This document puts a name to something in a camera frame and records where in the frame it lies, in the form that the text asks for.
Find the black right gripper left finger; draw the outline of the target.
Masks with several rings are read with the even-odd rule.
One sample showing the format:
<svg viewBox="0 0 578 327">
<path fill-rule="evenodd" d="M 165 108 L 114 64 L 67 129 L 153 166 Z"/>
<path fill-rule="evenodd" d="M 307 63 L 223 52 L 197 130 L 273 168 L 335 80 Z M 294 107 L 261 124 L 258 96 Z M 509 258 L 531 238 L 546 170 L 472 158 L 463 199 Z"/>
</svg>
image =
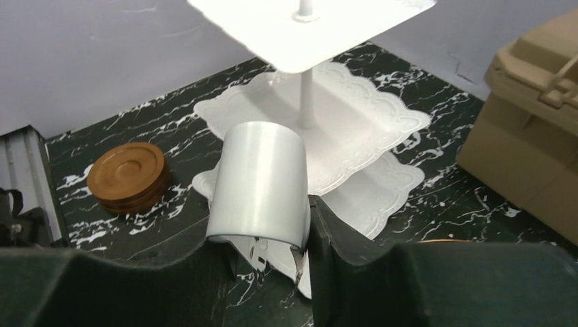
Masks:
<svg viewBox="0 0 578 327">
<path fill-rule="evenodd" d="M 1 250 L 2 326 L 223 326 L 231 248 L 203 219 L 126 260 Z"/>
</svg>

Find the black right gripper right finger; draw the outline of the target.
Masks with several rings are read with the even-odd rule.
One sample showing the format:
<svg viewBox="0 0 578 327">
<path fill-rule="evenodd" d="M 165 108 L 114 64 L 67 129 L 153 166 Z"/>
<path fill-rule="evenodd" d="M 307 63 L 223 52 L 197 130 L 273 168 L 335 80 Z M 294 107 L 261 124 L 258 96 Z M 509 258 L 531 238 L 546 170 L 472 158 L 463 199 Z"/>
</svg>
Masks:
<svg viewBox="0 0 578 327">
<path fill-rule="evenodd" d="M 577 263 L 543 243 L 381 247 L 311 196 L 316 326 L 576 326 Z"/>
</svg>

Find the metal tongs with white handle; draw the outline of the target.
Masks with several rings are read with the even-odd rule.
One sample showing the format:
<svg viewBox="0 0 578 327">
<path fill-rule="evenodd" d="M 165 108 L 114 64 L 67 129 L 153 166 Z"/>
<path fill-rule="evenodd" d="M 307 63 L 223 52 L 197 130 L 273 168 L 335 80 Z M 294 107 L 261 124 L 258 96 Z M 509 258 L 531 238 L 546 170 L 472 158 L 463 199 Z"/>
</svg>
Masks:
<svg viewBox="0 0 578 327">
<path fill-rule="evenodd" d="M 310 230 L 307 159 L 303 139 L 291 129 L 250 121 L 225 135 L 211 201 L 207 240 L 249 249 L 259 262 L 267 241 L 288 245 L 300 282 Z"/>
</svg>

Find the white three-tier dessert stand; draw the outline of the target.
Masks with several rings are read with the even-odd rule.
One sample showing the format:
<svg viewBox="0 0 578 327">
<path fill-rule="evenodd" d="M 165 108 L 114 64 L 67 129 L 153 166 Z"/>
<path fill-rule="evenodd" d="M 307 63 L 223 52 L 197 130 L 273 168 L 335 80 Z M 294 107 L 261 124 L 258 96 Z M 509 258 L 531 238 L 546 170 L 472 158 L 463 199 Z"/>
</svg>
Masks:
<svg viewBox="0 0 578 327">
<path fill-rule="evenodd" d="M 194 114 L 224 142 L 240 123 L 283 125 L 304 141 L 308 196 L 319 196 L 368 239 L 424 179 L 400 164 L 392 150 L 427 127 L 429 117 L 409 109 L 396 95 L 379 91 L 335 57 L 414 18 L 433 1 L 191 1 L 190 5 L 226 35 L 271 65 L 248 83 L 230 87 L 194 106 Z M 197 174 L 194 189 L 207 199 L 209 214 L 217 170 Z M 247 261 L 247 243 L 232 243 Z M 295 281 L 288 245 L 272 240 L 259 250 L 263 271 L 272 266 L 311 298 L 309 259 Z"/>
</svg>

